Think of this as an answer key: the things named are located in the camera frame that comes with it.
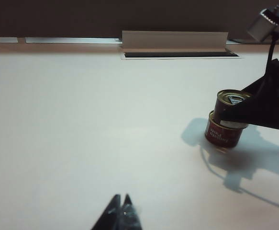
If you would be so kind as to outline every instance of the red tin can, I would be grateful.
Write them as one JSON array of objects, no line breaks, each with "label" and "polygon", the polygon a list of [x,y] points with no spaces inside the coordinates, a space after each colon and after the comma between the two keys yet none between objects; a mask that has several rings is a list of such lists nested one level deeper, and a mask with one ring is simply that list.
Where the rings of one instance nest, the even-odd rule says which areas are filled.
[{"label": "red tin can", "polygon": [[213,111],[211,111],[205,129],[205,137],[214,145],[232,148],[237,145],[242,131],[242,128],[227,128],[217,124],[213,120]]},{"label": "red tin can", "polygon": [[222,90],[217,93],[217,101],[214,109],[214,121],[227,128],[246,128],[248,124],[238,123],[233,121],[223,121],[219,117],[219,113],[224,111],[230,106],[241,103],[251,97],[251,94],[239,90]]}]

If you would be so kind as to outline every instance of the can label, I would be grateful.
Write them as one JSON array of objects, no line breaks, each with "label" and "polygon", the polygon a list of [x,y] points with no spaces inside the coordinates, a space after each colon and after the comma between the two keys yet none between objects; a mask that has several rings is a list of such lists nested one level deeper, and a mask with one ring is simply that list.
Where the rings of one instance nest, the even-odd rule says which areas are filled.
[{"label": "can label", "polygon": [[216,138],[217,140],[221,141],[221,142],[224,142],[224,143],[227,143],[228,142],[228,139],[226,138],[223,138],[222,137],[222,134],[221,133],[218,133],[216,130],[214,130],[213,128],[210,128],[210,133],[209,135],[212,137],[212,138]]},{"label": "can label", "polygon": [[242,129],[232,129],[221,126],[213,121],[213,111],[205,129],[205,137],[214,145],[231,148],[237,145]]}]

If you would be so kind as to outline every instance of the black object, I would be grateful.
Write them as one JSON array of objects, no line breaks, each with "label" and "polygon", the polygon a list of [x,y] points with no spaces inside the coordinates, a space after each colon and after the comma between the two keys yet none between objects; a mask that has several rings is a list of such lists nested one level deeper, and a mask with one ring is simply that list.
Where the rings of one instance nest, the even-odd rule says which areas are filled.
[{"label": "black object", "polygon": [[120,195],[115,195],[91,230],[142,230],[130,196],[120,207]]},{"label": "black object", "polygon": [[273,32],[265,75],[243,89],[252,97],[221,112],[222,120],[279,129],[279,61],[272,60],[278,38]]},{"label": "black object", "polygon": [[237,54],[226,50],[226,52],[127,52],[126,58],[176,58],[176,57],[238,57]]}]

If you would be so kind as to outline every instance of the tin can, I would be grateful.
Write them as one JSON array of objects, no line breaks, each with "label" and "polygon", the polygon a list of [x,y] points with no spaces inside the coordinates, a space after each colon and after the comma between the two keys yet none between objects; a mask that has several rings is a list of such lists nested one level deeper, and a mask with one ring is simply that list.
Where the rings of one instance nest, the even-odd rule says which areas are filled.
[{"label": "tin can", "polygon": [[209,114],[209,119],[205,129],[205,137],[214,145],[226,148],[235,147],[239,141],[243,129],[227,128],[217,124],[213,120],[213,111]]},{"label": "tin can", "polygon": [[234,106],[238,103],[251,97],[251,94],[239,91],[239,90],[222,90],[217,93],[217,101],[214,109],[214,121],[227,128],[246,128],[248,124],[233,122],[233,121],[223,121],[220,119],[219,114],[226,110],[230,106]]}]

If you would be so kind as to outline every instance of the white tabletop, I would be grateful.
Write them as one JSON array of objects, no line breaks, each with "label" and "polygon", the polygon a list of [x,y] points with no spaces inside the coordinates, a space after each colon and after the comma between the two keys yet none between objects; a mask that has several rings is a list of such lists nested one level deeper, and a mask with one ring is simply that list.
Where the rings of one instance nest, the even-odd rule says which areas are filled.
[{"label": "white tabletop", "polygon": [[126,193],[144,230],[279,229],[279,130],[204,138],[217,92],[264,73],[268,46],[229,48],[242,58],[0,44],[0,230],[89,230]]}]

